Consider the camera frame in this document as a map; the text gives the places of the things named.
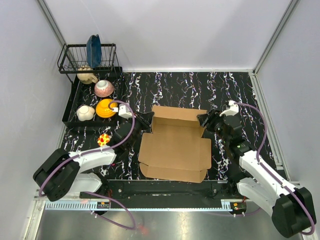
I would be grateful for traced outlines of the brown cardboard box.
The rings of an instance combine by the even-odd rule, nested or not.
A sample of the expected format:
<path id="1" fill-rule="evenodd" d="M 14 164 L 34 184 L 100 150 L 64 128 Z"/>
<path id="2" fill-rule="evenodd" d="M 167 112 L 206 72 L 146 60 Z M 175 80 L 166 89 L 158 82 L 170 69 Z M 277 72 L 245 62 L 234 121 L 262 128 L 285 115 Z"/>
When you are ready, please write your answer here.
<path id="1" fill-rule="evenodd" d="M 154 105 L 151 132 L 143 133 L 141 173 L 152 179 L 201 183 L 212 167 L 212 142 L 197 116 L 203 109 Z"/>

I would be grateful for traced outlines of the red yellow flower toy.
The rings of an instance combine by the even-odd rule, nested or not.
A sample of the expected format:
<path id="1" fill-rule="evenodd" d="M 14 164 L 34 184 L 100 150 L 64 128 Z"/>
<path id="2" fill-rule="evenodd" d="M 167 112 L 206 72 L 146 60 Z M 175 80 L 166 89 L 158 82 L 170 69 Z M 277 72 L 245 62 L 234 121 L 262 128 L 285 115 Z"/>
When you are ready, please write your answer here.
<path id="1" fill-rule="evenodd" d="M 108 134 L 104 133 L 104 134 L 101 134 L 98 139 L 97 139 L 97 144 L 100 146 L 100 147 L 103 147 L 105 146 L 106 144 L 108 144 L 110 142 L 110 137 Z"/>

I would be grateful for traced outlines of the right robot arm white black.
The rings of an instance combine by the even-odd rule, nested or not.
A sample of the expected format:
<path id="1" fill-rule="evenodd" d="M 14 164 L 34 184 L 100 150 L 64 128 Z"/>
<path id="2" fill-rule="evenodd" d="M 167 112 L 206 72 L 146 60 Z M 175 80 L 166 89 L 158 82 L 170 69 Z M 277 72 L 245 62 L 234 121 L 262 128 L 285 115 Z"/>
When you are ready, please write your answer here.
<path id="1" fill-rule="evenodd" d="M 298 188 L 269 166 L 258 151 L 243 137 L 237 111 L 212 109 L 199 114 L 201 127 L 218 135 L 228 157 L 245 172 L 231 177 L 228 195 L 241 195 L 264 210 L 274 227 L 285 238 L 298 233 L 312 235 L 317 223 L 312 194 L 305 187 Z"/>

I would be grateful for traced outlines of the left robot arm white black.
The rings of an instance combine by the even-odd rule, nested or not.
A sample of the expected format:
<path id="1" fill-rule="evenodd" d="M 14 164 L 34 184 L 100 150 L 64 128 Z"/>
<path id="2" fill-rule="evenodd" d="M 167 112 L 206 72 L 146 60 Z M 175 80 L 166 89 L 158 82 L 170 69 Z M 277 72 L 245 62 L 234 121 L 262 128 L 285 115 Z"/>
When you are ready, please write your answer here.
<path id="1" fill-rule="evenodd" d="M 104 146 L 78 152 L 56 149 L 32 176 L 39 186 L 39 195 L 51 202 L 80 192 L 91 192 L 95 197 L 103 198 L 108 193 L 108 186 L 90 170 L 110 166 L 127 157 L 142 131 L 151 128 L 154 114 L 153 111 L 135 112 L 134 119 L 121 123 Z"/>

